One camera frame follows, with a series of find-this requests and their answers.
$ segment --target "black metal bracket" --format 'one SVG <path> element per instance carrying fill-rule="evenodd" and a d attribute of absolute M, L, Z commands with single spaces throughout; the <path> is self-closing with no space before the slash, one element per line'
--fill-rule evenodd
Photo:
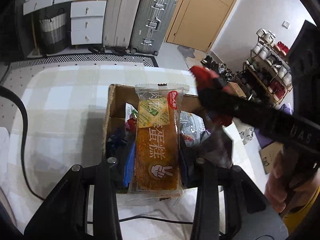
<path fill-rule="evenodd" d="M 114 157 L 98 166 L 82 168 L 76 164 L 55 186 L 25 229 L 30 239 L 111 239 L 122 240 L 112 183 Z M 220 168 L 203 158 L 194 165 L 199 174 L 198 194 L 191 240 L 247 239 L 263 236 L 285 239 L 287 229 L 269 202 L 239 167 Z M 93 234 L 87 234 L 89 186 L 94 187 Z M 226 233 L 219 236 L 218 185 L 223 186 Z"/>

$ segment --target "red brand logo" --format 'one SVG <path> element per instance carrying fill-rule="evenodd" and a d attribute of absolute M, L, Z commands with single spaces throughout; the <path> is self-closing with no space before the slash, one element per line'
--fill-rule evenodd
<path fill-rule="evenodd" d="M 176 103 L 177 96 L 178 96 L 178 92 L 177 91 L 170 91 L 168 93 L 168 98 L 167 98 L 168 105 L 174 110 L 178 109 L 177 103 Z"/>

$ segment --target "red shoe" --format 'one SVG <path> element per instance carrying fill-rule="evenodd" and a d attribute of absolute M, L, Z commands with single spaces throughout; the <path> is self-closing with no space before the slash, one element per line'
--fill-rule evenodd
<path fill-rule="evenodd" d="M 288 49 L 288 47 L 286 45 L 284 45 L 281 41 L 279 41 L 277 43 L 277 45 L 278 45 L 278 47 L 279 47 L 279 49 L 280 49 L 280 51 L 282 52 L 283 55 L 287 55 L 288 54 L 289 49 Z"/>
<path fill-rule="evenodd" d="M 278 88 L 277 81 L 276 80 L 271 81 L 268 86 L 269 92 L 275 93 L 277 91 L 277 88 Z"/>
<path fill-rule="evenodd" d="M 285 94 L 284 86 L 281 85 L 279 82 L 277 83 L 277 91 L 273 94 L 273 98 L 276 101 L 281 100 Z"/>

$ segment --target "aluminum suitcase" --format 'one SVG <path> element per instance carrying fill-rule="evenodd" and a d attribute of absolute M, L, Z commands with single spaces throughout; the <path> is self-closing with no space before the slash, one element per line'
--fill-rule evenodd
<path fill-rule="evenodd" d="M 130 47 L 157 56 L 168 29 L 177 0 L 140 0 Z"/>
<path fill-rule="evenodd" d="M 128 48 L 139 1 L 107 1 L 102 39 L 105 47 Z"/>

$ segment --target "checkered tablecloth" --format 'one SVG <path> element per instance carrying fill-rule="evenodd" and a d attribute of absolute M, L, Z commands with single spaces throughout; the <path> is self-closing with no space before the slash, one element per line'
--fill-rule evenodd
<path fill-rule="evenodd" d="M 189 94 L 196 95 L 195 81 L 191 73 L 172 69 L 74 65 L 48 68 L 36 74 L 22 96 L 29 119 L 25 161 L 33 190 L 46 197 L 73 164 L 87 167 L 101 161 L 102 124 L 110 84 L 134 86 L 140 83 L 171 82 L 189 85 Z M 251 164 L 236 127 L 233 125 L 227 130 L 234 139 L 234 163 L 242 166 L 254 180 Z M 10 142 L 7 142 L 7 166 L 5 172 L 0 173 L 0 183 L 14 211 L 18 228 L 23 232 L 41 201 L 31 195 L 23 179 L 20 160 L 21 134 L 22 117 L 17 111 Z M 170 202 L 172 200 L 168 200 L 166 203 L 161 201 L 157 206 L 128 207 L 123 205 L 124 195 L 117 196 L 120 218 L 158 210 L 157 214 L 162 217 L 192 220 L 195 200 L 194 189 L 179 201 L 179 205 L 173 205 Z M 121 226 L 124 239 L 161 239 L 164 236 L 184 239 L 188 235 L 186 231 L 191 231 L 188 225 L 173 226 L 145 220 L 125 223 Z"/>

